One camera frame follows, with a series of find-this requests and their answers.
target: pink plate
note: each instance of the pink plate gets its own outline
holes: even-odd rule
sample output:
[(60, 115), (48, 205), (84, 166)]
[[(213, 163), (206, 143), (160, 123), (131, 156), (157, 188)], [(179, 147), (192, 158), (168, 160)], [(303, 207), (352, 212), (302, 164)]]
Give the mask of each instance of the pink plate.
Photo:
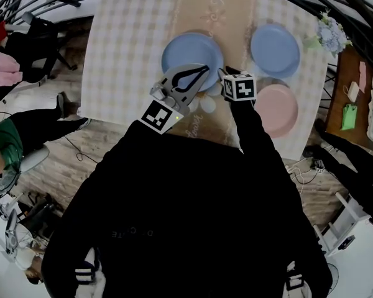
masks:
[(293, 129), (298, 117), (298, 104), (293, 92), (286, 86), (273, 84), (257, 95), (255, 109), (262, 125), (271, 138), (284, 136)]

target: wooden floor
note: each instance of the wooden floor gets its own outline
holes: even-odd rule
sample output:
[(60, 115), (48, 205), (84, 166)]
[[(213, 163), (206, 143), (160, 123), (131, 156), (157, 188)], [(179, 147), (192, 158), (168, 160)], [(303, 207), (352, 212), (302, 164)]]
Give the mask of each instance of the wooden floor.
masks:
[[(81, 20), (69, 26), (70, 30), (86, 29), (85, 34), (72, 39), (65, 48), (65, 58), (71, 65), (75, 63), (78, 65), (76, 71), (68, 71), (64, 66), (59, 65), (53, 72), (57, 76), (55, 79), (47, 81), (40, 88), (10, 94), (6, 98), (6, 104), (0, 103), (0, 111), (14, 113), (29, 109), (54, 108), (56, 95), (60, 91), (65, 91), (72, 101), (79, 102), (83, 62), (90, 27), (91, 20)], [(320, 109), (318, 115), (324, 118), (325, 113), (325, 109)], [(94, 120), (89, 127), (70, 134), (68, 138), (84, 153), (96, 161), (100, 161), (103, 155), (125, 134), (125, 131), (126, 129), (120, 125)], [(314, 132), (308, 143), (312, 142), (320, 142)], [(50, 156), (38, 167), (23, 174), (12, 193), (15, 195), (30, 191), (49, 193), (63, 208), (66, 208), (80, 184), (94, 170), (95, 163), (85, 157), (82, 162), (78, 161), (77, 151), (64, 138), (56, 142), (48, 142), (47, 146), (50, 149)], [(332, 149), (331, 153), (343, 163), (350, 165), (345, 155), (340, 151)], [(290, 160), (284, 160), (284, 162), (290, 167), (296, 164), (295, 161)], [(304, 173), (305, 182), (311, 180), (315, 175), (315, 171), (309, 171), (310, 162), (311, 160), (303, 160), (297, 163), (297, 167)], [(334, 196), (335, 193), (340, 192), (344, 196), (348, 194), (345, 188), (328, 172), (317, 175), (312, 182), (305, 184), (304, 187), (297, 183), (297, 188), (299, 191), (302, 190), (301, 197), (306, 215), (312, 224), (318, 224), (320, 228), (325, 227), (341, 207)]]

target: black sleeve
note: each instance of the black sleeve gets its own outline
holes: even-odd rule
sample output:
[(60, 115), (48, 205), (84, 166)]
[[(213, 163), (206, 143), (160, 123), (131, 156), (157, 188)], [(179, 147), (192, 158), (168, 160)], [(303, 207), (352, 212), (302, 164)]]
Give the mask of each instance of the black sleeve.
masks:
[(274, 195), (269, 216), (277, 226), (279, 250), (286, 256), (283, 261), (287, 265), (295, 261), (311, 288), (313, 298), (325, 298), (332, 283), (331, 273), (315, 231), (303, 212), (297, 187), (272, 139), (264, 131), (252, 102), (230, 102), (230, 105), (243, 153), (252, 165), (256, 165), (254, 168), (260, 181), (257, 186), (266, 187), (263, 193)]
[(251, 163), (260, 165), (262, 174), (267, 179), (273, 177), (271, 174), (275, 174), (277, 180), (274, 184), (287, 191), (287, 199), (292, 199), (293, 205), (302, 210), (296, 185), (290, 179), (272, 139), (264, 131), (260, 115), (254, 110), (252, 102), (230, 102), (230, 105), (243, 154)]
[(77, 289), (75, 266), (83, 262), (91, 247), (103, 238), (111, 193), (119, 191), (119, 164), (135, 162), (135, 151), (160, 135), (135, 121), (125, 136), (105, 154), (94, 172), (80, 186), (59, 226), (54, 231), (42, 263), (44, 283), (51, 297), (74, 298)]

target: pink cloth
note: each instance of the pink cloth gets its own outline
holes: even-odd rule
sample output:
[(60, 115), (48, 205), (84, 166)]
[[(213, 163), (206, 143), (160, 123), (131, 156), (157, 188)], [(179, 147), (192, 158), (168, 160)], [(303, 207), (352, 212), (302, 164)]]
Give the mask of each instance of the pink cloth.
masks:
[(13, 57), (0, 53), (0, 86), (12, 86), (22, 81), (19, 64)]
[(365, 92), (366, 88), (366, 64), (365, 62), (360, 62), (359, 64), (359, 89), (362, 91), (362, 93)]

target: green tag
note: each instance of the green tag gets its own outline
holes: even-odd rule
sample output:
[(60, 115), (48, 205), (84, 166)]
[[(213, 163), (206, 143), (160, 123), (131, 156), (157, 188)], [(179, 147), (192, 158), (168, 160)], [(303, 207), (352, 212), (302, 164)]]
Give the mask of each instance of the green tag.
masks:
[(352, 104), (347, 104), (343, 109), (343, 121), (341, 130), (349, 130), (355, 128), (356, 112), (358, 107)]

